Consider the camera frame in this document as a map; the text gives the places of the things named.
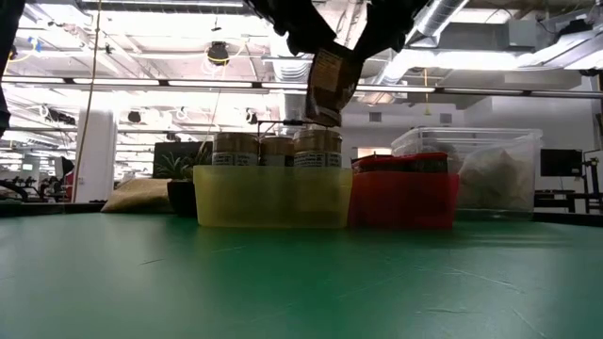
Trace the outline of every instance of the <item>cable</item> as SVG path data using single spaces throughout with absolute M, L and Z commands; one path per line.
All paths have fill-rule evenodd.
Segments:
M 211 122 L 209 123 L 209 127 L 207 127 L 207 133 L 205 133 L 204 142 L 201 144 L 201 147 L 199 148 L 198 153 L 201 153 L 204 151 L 205 143 L 207 142 L 207 138 L 209 137 L 209 132 L 211 131 L 211 127 L 214 125 L 214 120 L 216 119 L 216 116 L 218 115 L 218 103 L 220 102 L 221 94 L 222 94 L 222 91 L 220 90 L 218 92 L 218 98 L 216 98 L 216 104 L 214 105 L 214 116 L 211 117 Z
M 90 119 L 90 107 L 92 106 L 92 93 L 94 93 L 94 80 L 96 79 L 96 57 L 98 54 L 98 36 L 101 31 L 101 11 L 103 0 L 98 0 L 98 13 L 96 14 L 96 30 L 94 31 L 94 53 L 92 55 L 92 81 L 90 82 L 90 93 L 88 95 L 88 106 L 86 107 L 86 117 L 84 118 L 84 129 L 82 130 L 82 138 L 80 139 L 79 150 L 80 154 L 76 155 L 75 169 L 73 170 L 73 195 L 72 202 L 75 202 L 77 197 L 79 168 L 82 163 L 82 153 L 84 152 L 84 142 L 86 141 L 86 132 L 88 132 L 88 122 Z

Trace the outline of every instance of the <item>clear plastic container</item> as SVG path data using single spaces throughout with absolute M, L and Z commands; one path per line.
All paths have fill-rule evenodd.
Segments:
M 533 211 L 542 131 L 420 127 L 392 142 L 395 156 L 443 152 L 460 177 L 457 208 Z

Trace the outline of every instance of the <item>red plastic bin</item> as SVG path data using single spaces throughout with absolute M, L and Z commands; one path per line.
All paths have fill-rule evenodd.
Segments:
M 369 171 L 353 176 L 348 224 L 354 228 L 452 228 L 459 176 Z

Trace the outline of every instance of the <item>white wall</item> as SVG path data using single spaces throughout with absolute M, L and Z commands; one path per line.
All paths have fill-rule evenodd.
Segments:
M 342 142 L 342 165 L 350 166 L 356 158 L 358 147 L 391 147 L 392 141 L 415 126 L 439 126 L 440 113 L 452 114 L 452 126 L 464 125 L 464 111 L 454 104 L 374 105 L 350 103 L 342 113 L 343 127 L 340 129 Z M 369 112 L 381 112 L 382 122 L 369 122 Z
M 358 147 L 391 147 L 392 141 L 408 131 L 408 128 L 347 128 L 339 131 L 341 158 L 344 168 L 350 167 L 350 160 L 358 157 Z
M 574 90 L 591 90 L 589 80 L 584 78 Z M 469 107 L 464 121 L 476 127 L 537 128 L 543 131 L 544 148 L 591 151 L 598 147 L 593 117 L 598 105 L 585 99 L 489 97 Z M 561 183 L 559 178 L 541 177 L 539 173 L 537 163 L 536 189 L 561 189 L 563 185 L 564 189 L 583 191 L 582 181 L 563 178 Z M 602 179 L 603 167 L 599 167 L 599 181 Z M 583 211 L 583 203 L 577 207 Z

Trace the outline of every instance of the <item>ceiling light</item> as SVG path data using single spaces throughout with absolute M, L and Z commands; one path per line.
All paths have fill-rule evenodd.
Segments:
M 74 79 L 75 84 L 89 85 L 92 79 Z M 149 79 L 94 79 L 95 85 L 133 85 L 133 86 L 159 86 L 157 80 Z
M 307 84 L 302 83 L 262 83 L 264 89 L 307 89 Z
M 43 77 L 43 76 L 5 76 L 2 78 L 4 83 L 37 83 L 37 84 L 62 84 L 62 78 Z
M 250 89 L 251 82 L 239 81 L 188 81 L 188 80 L 171 80 L 170 86 L 177 87 L 200 87 L 200 88 L 244 88 Z
M 446 94 L 521 95 L 521 89 L 443 89 Z
M 531 96 L 574 99 L 603 99 L 603 92 L 577 90 L 533 90 Z
M 390 93 L 433 93 L 435 88 L 419 87 L 419 86 L 374 86 L 374 85 L 358 85 L 358 91 L 365 92 L 390 92 Z
M 517 68 L 515 55 L 504 52 L 442 52 L 435 65 L 441 69 L 508 71 Z
M 172 5 L 172 6 L 199 6 L 199 7 L 228 7 L 242 8 L 240 1 L 153 1 L 153 0 L 103 0 L 108 4 L 131 4 L 131 5 Z

